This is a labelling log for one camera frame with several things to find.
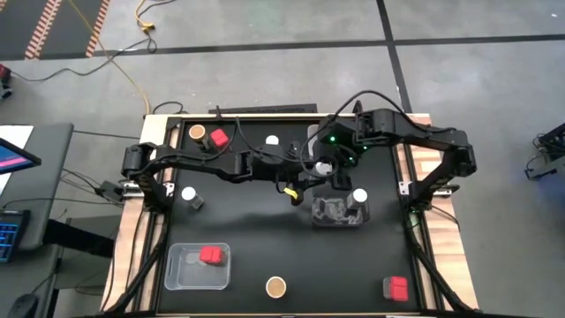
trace clear plastic container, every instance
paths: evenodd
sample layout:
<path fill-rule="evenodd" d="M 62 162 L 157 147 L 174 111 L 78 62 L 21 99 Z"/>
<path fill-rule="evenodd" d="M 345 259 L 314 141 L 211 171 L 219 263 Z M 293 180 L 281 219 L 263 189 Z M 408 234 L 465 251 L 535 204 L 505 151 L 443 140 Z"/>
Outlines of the clear plastic container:
<path fill-rule="evenodd" d="M 222 265 L 200 260 L 204 246 L 218 246 L 223 252 Z M 176 243 L 169 248 L 165 287 L 170 291 L 222 290 L 230 283 L 231 254 L 225 243 Z"/>

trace blue keyboard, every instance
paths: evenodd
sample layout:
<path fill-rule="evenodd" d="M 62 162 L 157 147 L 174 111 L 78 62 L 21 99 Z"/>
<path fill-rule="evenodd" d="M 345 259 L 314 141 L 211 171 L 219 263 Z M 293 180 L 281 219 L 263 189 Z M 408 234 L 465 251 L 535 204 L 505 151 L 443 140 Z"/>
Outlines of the blue keyboard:
<path fill-rule="evenodd" d="M 0 262 L 10 261 L 27 224 L 29 211 L 0 210 Z"/>
<path fill-rule="evenodd" d="M 16 224 L 0 223 L 0 261 L 7 262 L 10 259 L 11 251 L 16 243 L 18 235 Z"/>

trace concrete floor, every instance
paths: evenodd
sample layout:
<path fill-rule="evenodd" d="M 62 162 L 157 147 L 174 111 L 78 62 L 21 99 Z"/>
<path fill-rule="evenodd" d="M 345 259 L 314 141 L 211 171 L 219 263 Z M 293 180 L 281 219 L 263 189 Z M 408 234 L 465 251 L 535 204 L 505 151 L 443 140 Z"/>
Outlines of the concrete floor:
<path fill-rule="evenodd" d="M 132 9 L 114 1 L 102 29 L 107 49 L 142 38 Z M 565 4 L 529 0 L 386 1 L 396 39 L 565 33 Z M 177 1 L 145 16 L 161 48 L 255 42 L 383 39 L 373 0 Z M 527 181 L 531 139 L 565 121 L 565 43 L 520 42 L 399 47 L 414 112 L 469 134 L 478 172 L 454 196 L 480 307 L 488 313 L 561 317 L 565 299 L 565 186 L 557 176 Z M 88 70 L 104 58 L 6 63 L 28 77 L 69 66 Z M 333 111 L 358 90 L 398 101 L 385 47 L 294 49 L 120 57 L 153 105 L 183 102 L 192 113 L 316 102 Z M 107 67 L 85 78 L 65 74 L 42 84 L 16 79 L 0 105 L 0 124 L 73 122 L 77 129 L 139 135 L 143 102 Z M 372 108 L 385 107 L 372 97 Z M 76 135 L 66 166 L 117 180 L 131 140 Z M 58 196 L 88 198 L 61 185 Z M 116 208 L 57 204 L 75 217 L 114 215 Z M 76 303 L 90 304 L 82 312 Z M 56 316 L 92 313 L 100 298 L 64 293 Z"/>

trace red block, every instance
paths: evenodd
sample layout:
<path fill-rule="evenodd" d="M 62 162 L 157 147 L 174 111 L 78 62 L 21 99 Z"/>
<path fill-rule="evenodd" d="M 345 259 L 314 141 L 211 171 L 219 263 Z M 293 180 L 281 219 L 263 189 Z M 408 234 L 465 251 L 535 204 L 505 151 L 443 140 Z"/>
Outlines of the red block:
<path fill-rule="evenodd" d="M 200 260 L 207 264 L 220 264 L 222 262 L 222 249 L 218 246 L 202 247 Z"/>
<path fill-rule="evenodd" d="M 230 141 L 230 138 L 228 138 L 228 135 L 226 135 L 226 133 L 223 132 L 223 130 L 221 128 L 218 128 L 218 129 L 214 130 L 213 132 L 211 132 L 210 137 L 212 138 L 212 140 L 214 141 L 214 144 L 217 147 L 221 147 L 221 146 L 227 144 L 228 141 Z"/>
<path fill-rule="evenodd" d="M 392 276 L 384 280 L 384 296 L 393 301 L 408 301 L 408 281 L 405 277 Z"/>

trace wooden board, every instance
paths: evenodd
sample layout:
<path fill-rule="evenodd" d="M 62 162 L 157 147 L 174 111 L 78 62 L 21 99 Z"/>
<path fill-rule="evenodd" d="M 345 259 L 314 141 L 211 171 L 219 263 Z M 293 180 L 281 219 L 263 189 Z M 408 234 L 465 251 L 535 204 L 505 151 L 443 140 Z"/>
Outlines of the wooden board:
<path fill-rule="evenodd" d="M 432 120 L 428 114 L 410 114 L 412 120 L 416 123 L 430 125 Z M 403 180 L 411 180 L 406 165 L 406 156 L 403 146 L 398 146 L 398 157 L 403 174 Z M 422 147 L 411 147 L 412 157 L 418 180 L 424 179 L 432 170 L 441 163 L 441 153 Z M 451 203 L 451 199 L 434 198 L 432 204 L 455 216 L 455 211 Z M 467 266 L 465 251 L 463 250 L 463 242 L 459 235 L 457 225 L 446 216 L 442 216 L 441 212 L 432 209 L 426 211 L 426 221 L 430 239 L 432 240 L 433 256 L 435 258 L 436 268 L 448 282 L 453 291 L 461 298 L 461 300 L 472 308 L 478 308 L 477 298 L 471 281 L 471 274 Z M 435 309 L 432 284 L 426 269 L 420 264 L 420 272 L 422 273 L 422 281 L 424 283 L 424 292 L 428 308 Z M 445 308 L 450 308 L 449 304 L 444 300 Z"/>
<path fill-rule="evenodd" d="M 225 117 L 324 117 L 327 114 L 226 114 Z M 344 117 L 351 117 L 352 114 L 342 114 Z M 421 124 L 431 124 L 431 119 L 427 114 L 410 114 L 411 118 Z M 162 144 L 166 132 L 167 121 L 169 117 L 191 117 L 191 118 L 211 118 L 215 115 L 149 115 L 146 117 L 141 133 L 140 142 L 153 142 L 157 145 Z M 176 146 L 177 129 L 173 130 L 171 135 L 171 146 Z M 418 179 L 425 178 L 426 175 L 437 166 L 441 161 L 441 155 L 438 151 L 426 148 L 412 148 Z M 399 147 L 399 159 L 403 171 L 403 179 L 410 180 L 406 167 L 406 159 L 402 147 Z M 165 173 L 165 180 L 170 179 L 171 170 Z M 442 208 L 454 215 L 451 199 L 434 199 L 433 205 Z M 122 221 L 120 223 L 120 231 L 116 239 L 116 250 L 114 262 L 116 263 L 114 272 L 114 281 L 111 291 L 110 279 L 108 276 L 104 297 L 106 299 L 108 292 L 109 301 L 105 308 L 111 307 L 118 297 L 124 292 L 126 286 L 126 278 L 128 270 L 130 271 L 130 281 L 133 279 L 139 269 L 139 262 L 145 244 L 144 240 L 147 233 L 147 222 L 149 214 L 142 212 L 142 199 L 129 199 L 124 206 Z M 444 276 L 449 285 L 459 295 L 459 297 L 467 305 L 478 307 L 473 290 L 471 275 L 467 266 L 467 260 L 463 250 L 463 243 L 459 236 L 459 230 L 453 221 L 445 216 L 436 214 L 433 211 L 426 212 L 426 219 L 430 238 L 432 240 L 432 249 L 435 256 L 436 266 Z M 134 232 L 139 216 L 141 216 L 138 233 L 134 238 Z M 155 228 L 155 235 L 152 245 L 156 243 L 158 235 L 161 231 L 162 219 L 158 219 Z M 132 255 L 133 241 L 135 240 L 135 250 L 133 251 L 133 262 L 130 266 L 130 257 Z M 424 283 L 425 295 L 428 308 L 434 308 L 433 293 L 431 281 L 426 270 L 420 266 L 422 273 L 422 281 Z M 143 289 L 143 297 L 140 304 L 140 310 L 148 310 L 150 296 L 154 285 L 154 267 L 149 272 Z"/>

